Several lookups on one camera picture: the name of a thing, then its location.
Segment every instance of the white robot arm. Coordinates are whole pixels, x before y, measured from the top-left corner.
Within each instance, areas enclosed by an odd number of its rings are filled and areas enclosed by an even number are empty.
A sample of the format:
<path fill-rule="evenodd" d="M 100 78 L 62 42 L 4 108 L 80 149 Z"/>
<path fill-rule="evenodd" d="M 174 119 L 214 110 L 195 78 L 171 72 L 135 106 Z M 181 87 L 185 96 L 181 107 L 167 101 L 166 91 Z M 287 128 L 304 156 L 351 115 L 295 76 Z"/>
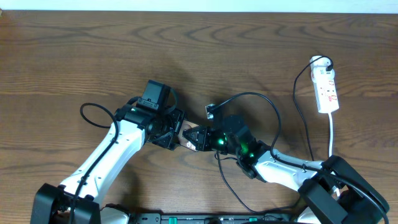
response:
<path fill-rule="evenodd" d="M 323 161 L 305 161 L 291 156 L 286 156 L 274 149 L 274 154 L 284 161 L 293 162 L 295 164 L 306 164 L 309 167 L 317 169 L 322 168 Z M 298 167 L 293 167 L 279 161 L 276 161 L 270 151 L 264 153 L 256 165 L 254 165 L 257 173 L 266 182 L 277 183 L 288 187 L 294 191 L 298 191 L 303 185 L 304 180 L 311 179 L 317 172 L 311 170 L 303 170 Z"/>
<path fill-rule="evenodd" d="M 100 205 L 109 187 L 126 162 L 144 145 L 145 129 L 139 129 L 137 124 L 126 120 L 118 121 L 118 124 L 120 131 L 118 141 L 112 145 L 105 156 L 90 172 L 90 176 L 87 178 L 86 183 L 84 183 L 79 193 L 79 197 L 92 197 L 93 201 Z M 114 135 L 115 127 L 114 124 L 112 124 L 103 141 L 93 153 L 91 153 L 83 165 L 70 177 L 61 182 L 60 185 L 64 187 L 64 191 L 75 194 L 81 178 L 109 145 Z"/>

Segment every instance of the power cord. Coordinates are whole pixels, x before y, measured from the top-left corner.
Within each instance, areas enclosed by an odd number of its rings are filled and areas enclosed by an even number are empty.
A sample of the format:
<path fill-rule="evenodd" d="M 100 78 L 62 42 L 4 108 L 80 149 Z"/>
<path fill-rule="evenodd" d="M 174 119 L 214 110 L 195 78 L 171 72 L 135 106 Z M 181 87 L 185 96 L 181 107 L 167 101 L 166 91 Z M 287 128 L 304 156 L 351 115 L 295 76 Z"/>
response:
<path fill-rule="evenodd" d="M 307 66 L 305 66 L 305 67 L 303 68 L 303 70 L 297 75 L 296 79 L 294 80 L 294 84 L 293 84 L 293 102 L 294 102 L 294 105 L 296 106 L 297 111 L 298 111 L 298 113 L 300 114 L 300 116 L 301 116 L 301 118 L 302 118 L 302 120 L 303 120 L 303 123 L 304 123 L 305 134 L 307 135 L 308 149 L 310 150 L 310 154 L 311 154 L 311 159 L 312 159 L 312 161 L 314 161 L 314 158 L 313 158 L 313 154 L 312 154 L 312 148 L 311 148 L 311 143 L 310 143 L 310 136 L 309 136 L 309 134 L 308 134 L 307 122 L 306 122 L 306 120 L 305 120 L 305 118 L 304 118 L 303 113 L 301 112 L 301 110 L 300 110 L 300 108 L 299 108 L 299 104 L 298 104 L 297 101 L 296 101 L 296 83 L 297 83 L 297 79 L 301 76 L 301 74 L 302 74 L 309 66 L 311 66 L 312 63 L 316 62 L 317 60 L 319 60 L 319 59 L 321 59 L 321 58 L 327 58 L 327 59 L 330 60 L 330 65 L 327 66 L 327 68 L 326 68 L 327 71 L 330 71 L 331 69 L 333 69 L 333 61 L 332 61 L 332 59 L 331 59 L 330 57 L 327 57 L 327 56 L 318 57 L 317 59 L 313 60 L 312 62 L 310 62 Z"/>
<path fill-rule="evenodd" d="M 75 208 L 76 208 L 76 201 L 78 199 L 79 193 L 81 188 L 83 187 L 84 183 L 86 182 L 87 177 L 89 176 L 90 172 L 94 169 L 94 167 L 97 165 L 97 163 L 99 163 L 99 161 L 105 156 L 105 154 L 109 151 L 109 149 L 113 146 L 114 143 L 116 143 L 116 141 L 118 140 L 118 136 L 119 136 L 119 125 L 118 122 L 116 121 L 116 118 L 114 117 L 114 115 L 105 107 L 98 105 L 96 103 L 83 103 L 82 106 L 80 107 L 80 115 L 81 117 L 89 122 L 90 124 L 99 127 L 99 128 L 110 128 L 110 126 L 103 126 L 103 125 L 99 125 L 96 124 L 92 121 L 90 121 L 83 113 L 83 108 L 86 106 L 95 106 L 97 108 L 102 109 L 103 111 L 105 111 L 111 118 L 112 118 L 112 122 L 114 124 L 114 128 L 115 128 L 115 135 L 112 138 L 111 142 L 109 143 L 108 146 L 106 146 L 106 148 L 104 149 L 104 151 L 98 156 L 98 158 L 92 163 L 92 165 L 88 168 L 88 170 L 86 171 L 86 173 L 84 174 L 83 177 L 81 177 L 80 179 L 80 183 L 76 189 L 75 195 L 73 196 L 72 199 L 72 205 L 70 207 L 70 216 L 69 216 L 69 223 L 72 224 L 73 220 L 75 219 Z"/>
<path fill-rule="evenodd" d="M 333 120 L 331 118 L 331 113 L 329 115 L 329 128 L 330 128 L 330 137 L 329 137 L 329 157 L 333 155 Z"/>
<path fill-rule="evenodd" d="M 384 208 L 384 207 L 382 206 L 381 200 L 380 200 L 379 198 L 375 197 L 374 195 L 370 196 L 369 194 L 367 194 L 366 192 L 369 192 L 369 191 L 366 190 L 362 185 L 360 185 L 360 184 L 358 184 L 358 183 L 356 183 L 356 182 L 350 180 L 349 178 L 346 178 L 346 177 L 343 177 L 343 176 L 336 176 L 336 175 L 330 174 L 330 173 L 328 173 L 328 172 L 326 172 L 326 171 L 324 171 L 324 170 L 321 170 L 321 169 L 317 169 L 317 168 L 314 168 L 314 167 L 308 167 L 308 166 L 306 166 L 305 164 L 299 165 L 299 164 L 295 164 L 295 163 L 292 163 L 292 162 L 284 161 L 284 160 L 280 159 L 279 157 L 277 157 L 277 156 L 274 154 L 274 145 L 275 145 L 276 140 L 278 139 L 279 135 L 280 135 L 281 132 L 282 132 L 282 119 L 280 118 L 280 114 L 279 114 L 278 109 L 277 109 L 276 106 L 273 104 L 273 102 L 271 102 L 271 100 L 268 99 L 268 97 L 266 97 L 266 96 L 264 96 L 264 95 L 262 95 L 262 94 L 260 94 L 260 93 L 253 93 L 253 92 L 240 93 L 240 94 L 237 94 L 237 95 L 232 96 L 230 99 L 226 100 L 225 102 L 221 103 L 220 105 L 213 107 L 213 108 L 211 109 L 211 111 L 214 111 L 215 109 L 219 108 L 220 106 L 223 106 L 223 105 L 225 105 L 226 103 L 230 102 L 231 100 L 233 100 L 233 99 L 235 99 L 235 98 L 237 98 L 237 97 L 239 97 L 239 96 L 242 96 L 242 95 L 256 95 L 256 96 L 260 96 L 260 97 L 262 97 L 263 99 L 267 100 L 267 101 L 271 104 L 271 106 L 274 108 L 274 110 L 275 110 L 275 113 L 276 113 L 277 118 L 278 118 L 278 131 L 277 131 L 277 134 L 276 134 L 275 137 L 274 137 L 274 140 L 272 141 L 271 148 L 270 148 L 270 154 L 271 154 L 272 158 L 274 158 L 276 161 L 279 161 L 279 162 L 281 162 L 281 163 L 284 163 L 284 164 L 287 164 L 287 165 L 290 165 L 290 166 L 293 166 L 293 167 L 298 167 L 298 168 L 301 168 L 301 169 L 304 169 L 304 170 L 312 170 L 312 171 L 318 172 L 319 174 L 325 175 L 325 176 L 327 176 L 327 177 L 330 177 L 330 178 L 332 178 L 332 179 L 337 180 L 338 182 L 344 183 L 345 185 L 352 187 L 352 188 L 355 189 L 357 192 L 363 194 L 364 197 L 366 197 L 366 198 L 367 198 L 367 199 L 380 211 L 380 213 L 381 213 L 381 215 L 382 215 L 382 217 L 383 217 L 383 219 L 384 219 L 384 223 L 385 223 L 385 224 L 388 224 L 388 223 L 389 223 L 389 220 L 388 220 L 388 217 L 387 217 L 387 214 L 386 214 L 386 208 Z M 234 195 L 234 196 L 237 198 L 237 200 L 243 205 L 244 208 L 246 208 L 248 211 L 250 211 L 250 212 L 252 212 L 252 213 L 257 213 L 256 211 L 251 210 L 249 207 L 247 207 L 247 206 L 242 202 L 242 200 L 238 197 L 238 195 L 236 195 L 235 191 L 231 188 L 231 186 L 229 186 L 229 184 L 227 183 L 227 181 L 226 181 L 226 179 L 225 179 L 225 177 L 224 177 L 224 174 L 223 174 L 223 171 L 222 171 L 222 168 L 221 168 L 220 155 L 218 154 L 218 151 L 216 151 L 216 153 L 217 153 L 217 155 L 218 155 L 218 156 L 217 156 L 217 158 L 218 158 L 218 167 L 219 167 L 219 169 L 220 169 L 221 178 L 223 179 L 224 183 L 227 185 L 227 187 L 229 188 L 229 190 L 233 193 L 233 195 Z"/>

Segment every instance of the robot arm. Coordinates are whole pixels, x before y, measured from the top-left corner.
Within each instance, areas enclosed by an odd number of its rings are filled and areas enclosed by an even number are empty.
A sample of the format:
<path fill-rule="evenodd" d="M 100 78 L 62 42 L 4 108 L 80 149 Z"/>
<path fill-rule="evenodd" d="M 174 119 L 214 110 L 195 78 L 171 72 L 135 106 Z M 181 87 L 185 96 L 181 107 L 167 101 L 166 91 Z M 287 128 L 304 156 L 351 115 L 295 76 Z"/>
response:
<path fill-rule="evenodd" d="M 137 124 L 126 120 L 119 121 L 118 124 L 120 130 L 118 141 L 112 145 L 102 160 L 90 172 L 90 176 L 80 190 L 80 198 L 89 197 L 101 205 L 109 187 L 126 162 L 144 145 L 145 129 L 139 129 Z M 114 134 L 115 127 L 112 124 L 103 141 L 83 165 L 61 182 L 60 186 L 64 188 L 66 193 L 73 195 L 76 192 L 81 177 L 109 145 Z"/>
<path fill-rule="evenodd" d="M 178 146 L 173 138 L 179 133 L 185 112 L 175 106 L 167 106 L 170 87 L 149 81 L 142 98 L 136 106 L 129 101 L 114 115 L 119 126 L 119 136 L 104 157 L 94 166 L 78 193 L 75 208 L 75 223 L 127 223 L 129 215 L 120 209 L 105 207 L 100 210 L 110 185 L 120 173 L 126 162 L 141 149 L 145 142 L 152 142 L 160 147 L 174 150 Z M 321 223 L 377 223 L 381 214 L 375 206 L 366 200 L 363 194 L 348 187 L 338 200 L 331 197 L 331 192 L 342 189 L 344 183 L 330 178 L 330 174 L 349 178 L 364 187 L 367 195 L 372 195 L 388 212 L 387 202 L 379 195 L 346 161 L 338 156 L 331 156 L 325 162 L 304 161 L 286 156 L 256 138 L 250 133 L 240 116 L 223 118 L 221 110 L 207 111 L 208 118 L 214 120 L 213 127 L 198 126 L 183 131 L 197 151 L 218 151 L 232 154 L 238 158 L 237 165 L 250 178 L 263 182 L 274 182 L 297 191 L 306 201 L 309 211 L 306 215 Z M 53 223 L 58 214 L 71 207 L 81 177 L 108 148 L 115 135 L 112 124 L 109 132 L 91 156 L 71 176 L 58 187 L 44 184 L 36 193 L 31 223 Z M 276 161 L 277 158 L 292 164 L 290 166 Z"/>

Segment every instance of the green connector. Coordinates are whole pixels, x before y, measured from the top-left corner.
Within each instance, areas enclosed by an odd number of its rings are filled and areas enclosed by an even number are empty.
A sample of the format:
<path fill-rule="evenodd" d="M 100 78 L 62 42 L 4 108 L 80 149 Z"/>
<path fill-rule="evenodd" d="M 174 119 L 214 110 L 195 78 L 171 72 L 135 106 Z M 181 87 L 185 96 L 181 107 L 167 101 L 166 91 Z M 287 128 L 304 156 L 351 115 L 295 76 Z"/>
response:
<path fill-rule="evenodd" d="M 170 217 L 169 218 L 169 224 L 177 224 L 177 218 Z"/>

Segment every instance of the white cable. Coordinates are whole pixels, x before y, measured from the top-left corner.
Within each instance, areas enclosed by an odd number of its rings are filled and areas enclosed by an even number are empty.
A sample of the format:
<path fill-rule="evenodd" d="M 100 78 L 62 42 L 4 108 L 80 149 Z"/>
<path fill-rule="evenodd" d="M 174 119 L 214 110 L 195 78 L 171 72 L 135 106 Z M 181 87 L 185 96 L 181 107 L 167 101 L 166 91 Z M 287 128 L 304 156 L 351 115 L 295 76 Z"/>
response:
<path fill-rule="evenodd" d="M 333 155 L 333 120 L 331 118 L 331 113 L 329 115 L 329 127 L 330 127 L 330 139 L 329 139 L 329 157 Z"/>

